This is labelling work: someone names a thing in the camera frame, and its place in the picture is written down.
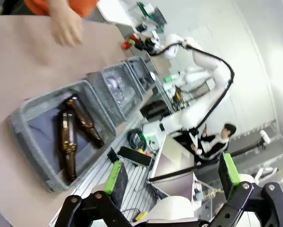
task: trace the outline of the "screw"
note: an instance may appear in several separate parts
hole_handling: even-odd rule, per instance
[[[269,185],[269,189],[273,191],[274,190],[274,186],[272,184],[270,184]]]
[[[102,195],[98,193],[98,194],[95,195],[95,197],[96,197],[97,199],[100,199],[100,198],[102,198]]]
[[[244,183],[244,184],[243,184],[243,188],[244,188],[244,189],[248,189],[248,188],[249,188],[249,184],[248,184],[248,183]]]
[[[72,202],[72,203],[76,203],[76,202],[77,202],[77,199],[76,199],[75,197],[73,197],[73,198],[71,199],[71,202]]]

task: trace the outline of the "gray plastic bin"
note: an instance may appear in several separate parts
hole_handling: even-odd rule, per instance
[[[155,86],[155,81],[153,80],[151,73],[142,58],[132,57],[125,60],[125,62],[128,64],[132,74],[134,75],[142,94],[146,94],[149,89],[152,89]]]
[[[108,78],[116,78],[117,76],[122,77],[122,82],[125,83],[126,87],[130,86],[135,91],[125,107],[120,106],[107,84]],[[86,79],[96,91],[115,127],[124,121],[128,121],[130,115],[138,110],[143,100],[137,81],[125,62],[105,68],[102,72],[88,73]]]
[[[79,94],[105,145],[97,149],[77,130],[77,179],[71,184],[64,177],[56,141],[56,116],[61,103]],[[110,148],[116,137],[114,125],[91,85],[85,81],[62,87],[37,98],[26,100],[9,116],[9,124],[28,162],[51,192],[76,188],[96,165],[101,155]]]

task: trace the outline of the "white wall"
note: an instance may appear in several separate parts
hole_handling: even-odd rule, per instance
[[[283,135],[283,0],[236,0],[262,54]]]
[[[231,0],[147,0],[157,6],[167,25],[165,33],[194,37],[205,50],[225,59],[235,71],[230,99],[209,117],[212,132],[224,122],[237,125],[241,134],[275,119],[268,78],[250,32]],[[171,61],[172,71],[193,66],[191,53],[180,50]]]

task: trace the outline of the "black hair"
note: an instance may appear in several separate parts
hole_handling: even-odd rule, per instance
[[[235,134],[236,130],[237,130],[237,127],[234,126],[233,124],[229,124],[229,123],[226,123],[224,125],[224,128],[228,131],[230,131],[231,133],[228,135],[229,137],[231,137],[233,134]]]

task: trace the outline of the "brown table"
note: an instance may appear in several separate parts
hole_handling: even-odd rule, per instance
[[[71,192],[51,194],[13,139],[6,117],[24,99],[130,56],[115,26],[84,22],[84,45],[61,47],[46,17],[0,16],[0,212],[15,227],[47,226]]]

